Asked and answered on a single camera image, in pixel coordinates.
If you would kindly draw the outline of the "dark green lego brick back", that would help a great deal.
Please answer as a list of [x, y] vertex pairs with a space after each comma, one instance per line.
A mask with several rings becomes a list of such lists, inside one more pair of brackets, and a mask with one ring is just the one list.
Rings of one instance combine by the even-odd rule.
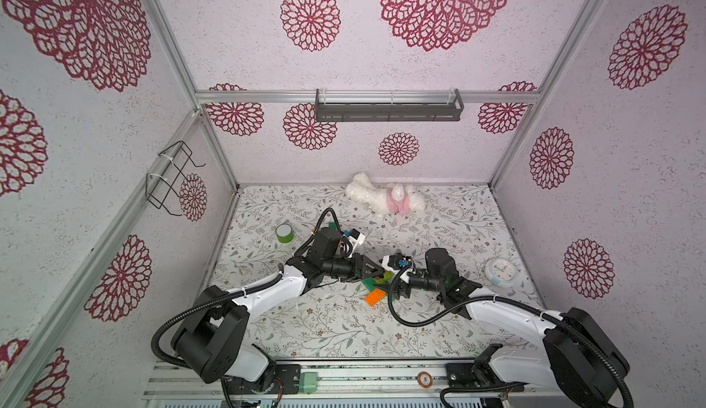
[[366, 278], [362, 280], [362, 285], [369, 290], [369, 292], [373, 292], [373, 290], [376, 290], [376, 280], [374, 278]]

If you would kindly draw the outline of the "orange lego brick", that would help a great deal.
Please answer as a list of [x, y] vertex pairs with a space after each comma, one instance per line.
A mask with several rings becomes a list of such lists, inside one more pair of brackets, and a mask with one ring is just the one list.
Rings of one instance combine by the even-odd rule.
[[387, 293], [384, 290], [380, 290], [379, 288], [375, 288], [375, 290], [371, 291], [365, 298], [365, 301], [367, 304], [371, 307], [374, 307], [378, 302], [382, 301], [385, 297], [387, 296]]

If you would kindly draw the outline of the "lime lego brick back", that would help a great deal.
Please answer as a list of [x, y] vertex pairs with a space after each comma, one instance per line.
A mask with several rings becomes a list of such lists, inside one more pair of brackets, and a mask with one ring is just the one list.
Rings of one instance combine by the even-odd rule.
[[376, 280], [376, 284], [377, 285], [388, 285], [393, 280], [394, 277], [395, 277], [395, 273], [393, 273], [392, 271], [386, 271], [382, 278], [379, 278]]

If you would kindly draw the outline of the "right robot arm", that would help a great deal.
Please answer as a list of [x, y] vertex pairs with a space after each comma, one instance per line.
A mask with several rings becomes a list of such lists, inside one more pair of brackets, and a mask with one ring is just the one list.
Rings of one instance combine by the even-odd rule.
[[[481, 284], [461, 277], [447, 250], [425, 254], [426, 266], [417, 269], [411, 257], [386, 255], [382, 267], [393, 273], [384, 285], [393, 319], [411, 328], [424, 328], [448, 315], [489, 323], [537, 347], [526, 354], [502, 344], [487, 347], [465, 371], [450, 370], [449, 384], [441, 390], [443, 406], [454, 393], [511, 393], [527, 386], [557, 389], [579, 407], [609, 407], [619, 394], [623, 406], [633, 407], [626, 382], [627, 359], [585, 311], [572, 308], [555, 312], [498, 296]], [[422, 321], [408, 321], [393, 301], [410, 297], [414, 290], [433, 291], [443, 309]]]

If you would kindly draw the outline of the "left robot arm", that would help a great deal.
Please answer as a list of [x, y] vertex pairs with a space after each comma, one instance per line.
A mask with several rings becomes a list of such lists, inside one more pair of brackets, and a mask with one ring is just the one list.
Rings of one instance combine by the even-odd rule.
[[327, 277], [346, 283], [381, 277], [380, 263], [359, 253], [361, 233], [343, 231], [328, 207], [311, 235], [276, 273], [250, 285], [225, 291], [206, 288], [194, 305], [163, 323], [152, 335], [152, 353], [161, 361], [190, 369], [207, 383], [229, 390], [241, 382], [253, 393], [264, 393], [281, 381], [277, 363], [264, 350], [245, 341], [248, 325], [288, 299], [322, 286]]

